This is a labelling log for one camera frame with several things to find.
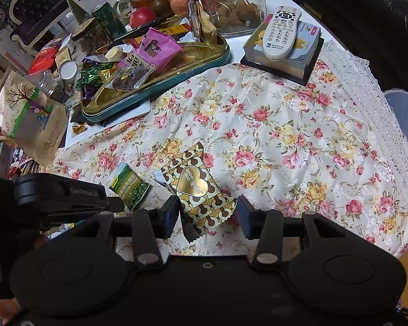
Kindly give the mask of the green garlic peas packet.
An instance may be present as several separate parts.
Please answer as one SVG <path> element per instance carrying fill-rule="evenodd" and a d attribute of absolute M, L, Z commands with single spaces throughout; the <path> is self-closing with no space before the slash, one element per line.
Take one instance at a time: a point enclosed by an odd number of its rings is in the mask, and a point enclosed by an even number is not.
<path fill-rule="evenodd" d="M 113 173 L 109 189 L 119 196 L 128 211 L 132 212 L 139 207 L 151 185 L 142 180 L 128 164 L 122 162 Z"/>

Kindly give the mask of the gold wrapped candy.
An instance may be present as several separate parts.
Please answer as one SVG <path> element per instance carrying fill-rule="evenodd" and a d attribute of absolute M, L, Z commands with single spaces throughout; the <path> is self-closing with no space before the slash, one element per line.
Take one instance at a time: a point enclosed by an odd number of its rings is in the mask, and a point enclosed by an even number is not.
<path fill-rule="evenodd" d="M 74 123 L 71 128 L 72 128 L 73 134 L 77 136 L 85 132 L 88 129 L 88 124 L 86 122 Z"/>

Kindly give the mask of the notepad block with duck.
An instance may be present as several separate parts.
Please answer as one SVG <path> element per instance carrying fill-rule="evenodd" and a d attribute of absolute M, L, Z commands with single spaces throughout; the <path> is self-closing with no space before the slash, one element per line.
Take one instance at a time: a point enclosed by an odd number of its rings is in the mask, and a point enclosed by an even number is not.
<path fill-rule="evenodd" d="M 277 9 L 249 37 L 241 64 L 306 85 L 324 39 L 320 27 L 298 19 L 294 9 Z"/>

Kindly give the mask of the clear packet of brown snacks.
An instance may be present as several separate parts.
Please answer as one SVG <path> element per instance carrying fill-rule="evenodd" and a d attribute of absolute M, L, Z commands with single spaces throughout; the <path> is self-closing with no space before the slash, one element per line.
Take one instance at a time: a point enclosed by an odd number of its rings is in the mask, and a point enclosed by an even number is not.
<path fill-rule="evenodd" d="M 154 70 L 154 65 L 134 65 L 118 69 L 104 86 L 126 93 L 135 92 L 146 82 Z"/>

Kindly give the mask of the green can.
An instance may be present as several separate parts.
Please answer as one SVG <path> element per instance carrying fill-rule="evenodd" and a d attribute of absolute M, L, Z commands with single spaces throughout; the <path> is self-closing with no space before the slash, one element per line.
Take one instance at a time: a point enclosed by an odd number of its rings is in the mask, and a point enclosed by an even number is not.
<path fill-rule="evenodd" d="M 108 2 L 98 4 L 90 13 L 111 40 L 115 40 L 126 34 L 125 26 Z"/>

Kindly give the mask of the pink snack bag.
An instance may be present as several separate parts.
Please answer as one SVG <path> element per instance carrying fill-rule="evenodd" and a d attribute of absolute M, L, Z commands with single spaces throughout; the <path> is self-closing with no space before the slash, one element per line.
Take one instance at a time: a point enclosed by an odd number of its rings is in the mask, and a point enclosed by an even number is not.
<path fill-rule="evenodd" d="M 182 46 L 171 36 L 150 27 L 135 50 L 143 61 L 161 72 L 181 51 Z"/>

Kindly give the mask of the white board under tray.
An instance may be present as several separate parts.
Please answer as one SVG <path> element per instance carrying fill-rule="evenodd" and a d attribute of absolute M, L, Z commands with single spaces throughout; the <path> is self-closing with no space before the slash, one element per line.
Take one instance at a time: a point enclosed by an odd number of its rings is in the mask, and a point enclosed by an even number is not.
<path fill-rule="evenodd" d="M 117 124 L 120 124 L 124 121 L 128 121 L 130 119 L 137 118 L 142 115 L 146 115 L 147 113 L 149 113 L 149 111 L 150 111 L 150 101 L 145 100 L 141 102 L 139 105 L 133 106 L 128 110 L 122 110 L 119 114 L 116 114 L 108 119 L 105 119 L 101 123 L 90 124 L 87 121 L 75 122 L 75 121 L 69 120 L 68 125 L 67 125 L 67 130 L 65 133 L 65 137 L 64 137 L 64 148 L 67 149 L 73 146 L 74 144 L 80 142 L 81 140 L 84 140 L 85 138 L 88 138 L 92 135 L 96 135 L 100 133 L 101 131 L 107 128 L 110 128 L 110 127 L 114 127 Z M 72 125 L 74 123 L 83 123 L 83 122 L 86 122 L 88 124 L 88 129 L 85 132 L 75 136 L 71 128 Z"/>

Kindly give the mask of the kraft paper pouch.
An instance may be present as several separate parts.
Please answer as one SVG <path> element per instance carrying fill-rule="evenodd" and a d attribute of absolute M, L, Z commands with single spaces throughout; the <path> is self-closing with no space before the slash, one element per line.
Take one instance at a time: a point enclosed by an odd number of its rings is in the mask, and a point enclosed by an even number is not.
<path fill-rule="evenodd" d="M 0 83 L 0 138 L 13 140 L 26 155 L 48 166 L 67 130 L 65 106 L 48 98 L 10 68 Z"/>

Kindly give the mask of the white lid jar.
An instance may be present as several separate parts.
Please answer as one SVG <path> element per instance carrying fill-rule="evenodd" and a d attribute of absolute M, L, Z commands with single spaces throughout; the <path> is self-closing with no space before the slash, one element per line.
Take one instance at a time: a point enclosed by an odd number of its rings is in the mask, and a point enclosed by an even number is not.
<path fill-rule="evenodd" d="M 64 61 L 59 67 L 59 76 L 64 83 L 72 85 L 80 70 L 79 64 L 73 60 Z"/>

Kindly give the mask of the teal gold tin lid tray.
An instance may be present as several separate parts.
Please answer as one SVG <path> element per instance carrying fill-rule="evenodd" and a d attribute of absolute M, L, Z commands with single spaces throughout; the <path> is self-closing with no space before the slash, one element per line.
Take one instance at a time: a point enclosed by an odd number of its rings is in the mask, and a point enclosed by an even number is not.
<path fill-rule="evenodd" d="M 155 99 L 175 85 L 188 80 L 210 68 L 226 65 L 231 50 L 226 39 L 217 37 L 216 43 L 182 43 L 183 50 L 165 67 L 160 75 L 150 76 L 137 91 L 125 92 L 111 87 L 101 87 L 87 106 L 82 107 L 82 115 L 90 122 L 101 122 L 134 107 L 147 99 Z"/>

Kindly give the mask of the floral tablecloth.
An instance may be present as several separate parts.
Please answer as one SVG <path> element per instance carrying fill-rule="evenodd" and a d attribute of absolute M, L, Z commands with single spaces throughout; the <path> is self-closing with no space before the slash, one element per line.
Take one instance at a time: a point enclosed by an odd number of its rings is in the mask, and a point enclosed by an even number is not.
<path fill-rule="evenodd" d="M 394 256 L 408 249 L 408 140 L 366 60 L 326 43 L 305 86 L 241 64 L 173 87 L 141 118 L 60 149 L 47 172 L 108 186 L 155 173 L 195 143 L 220 191 L 287 217 L 314 211 Z"/>

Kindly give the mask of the brown gold heart packet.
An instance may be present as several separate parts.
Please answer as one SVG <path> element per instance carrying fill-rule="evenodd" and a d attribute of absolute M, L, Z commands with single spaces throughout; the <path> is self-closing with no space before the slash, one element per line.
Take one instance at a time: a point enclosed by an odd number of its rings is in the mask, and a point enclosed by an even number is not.
<path fill-rule="evenodd" d="M 218 188 L 205 165 L 204 146 L 200 142 L 175 155 L 155 172 L 154 178 L 179 198 L 183 234 L 188 242 L 194 242 L 233 216 L 236 200 Z"/>

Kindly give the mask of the white remote control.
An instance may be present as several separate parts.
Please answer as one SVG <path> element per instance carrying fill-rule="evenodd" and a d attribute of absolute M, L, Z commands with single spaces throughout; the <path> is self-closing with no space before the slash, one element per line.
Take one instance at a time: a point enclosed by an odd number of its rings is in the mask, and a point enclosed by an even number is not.
<path fill-rule="evenodd" d="M 264 31 L 262 48 L 271 61 L 282 60 L 290 54 L 295 43 L 301 11 L 295 7 L 278 6 Z"/>

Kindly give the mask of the glass jar with walnuts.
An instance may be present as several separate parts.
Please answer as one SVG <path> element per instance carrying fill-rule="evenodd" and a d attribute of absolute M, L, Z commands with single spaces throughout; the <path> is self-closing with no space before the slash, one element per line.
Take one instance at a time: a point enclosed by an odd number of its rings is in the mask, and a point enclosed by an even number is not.
<path fill-rule="evenodd" d="M 223 37 L 251 34 L 267 16 L 265 0 L 200 0 Z"/>

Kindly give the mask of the red apple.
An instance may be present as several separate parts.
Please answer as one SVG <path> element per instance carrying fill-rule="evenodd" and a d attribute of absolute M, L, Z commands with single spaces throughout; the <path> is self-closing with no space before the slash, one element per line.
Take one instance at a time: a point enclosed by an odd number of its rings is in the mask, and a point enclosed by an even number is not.
<path fill-rule="evenodd" d="M 132 29 L 136 29 L 145 24 L 153 22 L 157 19 L 157 15 L 151 7 L 139 7 L 135 9 L 130 18 L 129 25 Z"/>

